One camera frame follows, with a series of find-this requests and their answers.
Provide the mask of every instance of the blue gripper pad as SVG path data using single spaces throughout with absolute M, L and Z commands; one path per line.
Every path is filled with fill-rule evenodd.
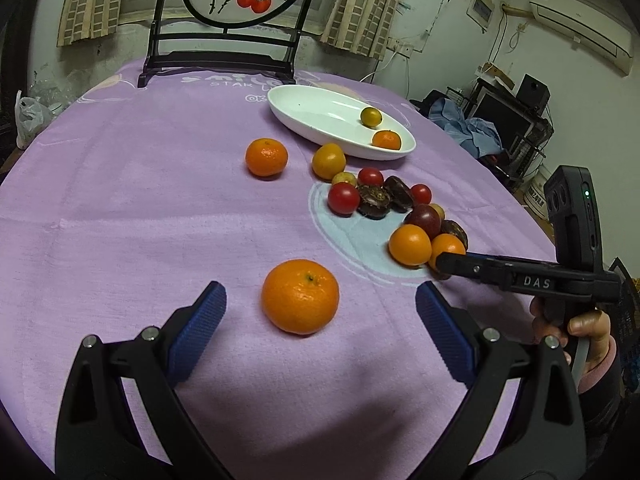
M 226 290 L 219 283 L 201 300 L 168 351 L 166 380 L 172 388 L 189 378 L 226 312 Z
M 431 282 L 425 282 L 415 293 L 415 307 L 424 327 L 429 332 L 451 377 L 471 388 L 476 379 L 476 350 L 469 343 L 453 319 L 454 309 Z

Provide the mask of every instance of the white plastic bag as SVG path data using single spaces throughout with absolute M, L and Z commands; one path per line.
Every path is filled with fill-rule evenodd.
M 22 97 L 22 91 L 18 90 L 15 97 L 15 124 L 18 128 L 18 137 L 15 143 L 18 148 L 25 150 L 31 141 L 51 124 L 53 112 L 37 99 Z

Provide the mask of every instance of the oval white plate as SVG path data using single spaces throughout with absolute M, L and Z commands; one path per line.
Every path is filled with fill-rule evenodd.
M 347 155 L 370 160 L 395 160 L 415 149 L 414 136 L 393 117 L 382 112 L 377 128 L 360 122 L 360 112 L 368 104 L 353 97 L 315 86 L 282 85 L 269 90 L 267 99 L 274 115 L 290 130 L 316 144 L 335 142 Z M 378 130 L 396 132 L 400 150 L 371 145 Z

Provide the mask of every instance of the fingernail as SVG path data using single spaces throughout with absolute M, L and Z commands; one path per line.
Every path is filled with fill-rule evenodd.
M 569 322 L 569 328 L 572 330 L 572 332 L 578 332 L 578 330 L 582 328 L 582 320 L 573 318 Z

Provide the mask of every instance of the metal screw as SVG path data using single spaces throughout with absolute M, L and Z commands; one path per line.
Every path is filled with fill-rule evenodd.
M 554 335 L 548 335 L 545 337 L 545 344 L 549 347 L 549 348 L 558 348 L 560 346 L 560 342 L 558 341 L 558 338 Z
M 98 338 L 95 335 L 91 334 L 82 339 L 82 346 L 84 346 L 85 348 L 91 348 L 97 342 Z
M 157 326 L 148 326 L 142 331 L 142 339 L 145 341 L 153 341 L 158 337 L 159 333 L 160 331 Z
M 498 339 L 500 339 L 500 332 L 498 332 L 495 328 L 485 328 L 482 331 L 482 336 L 484 336 L 487 341 L 495 343 L 496 341 L 498 341 Z

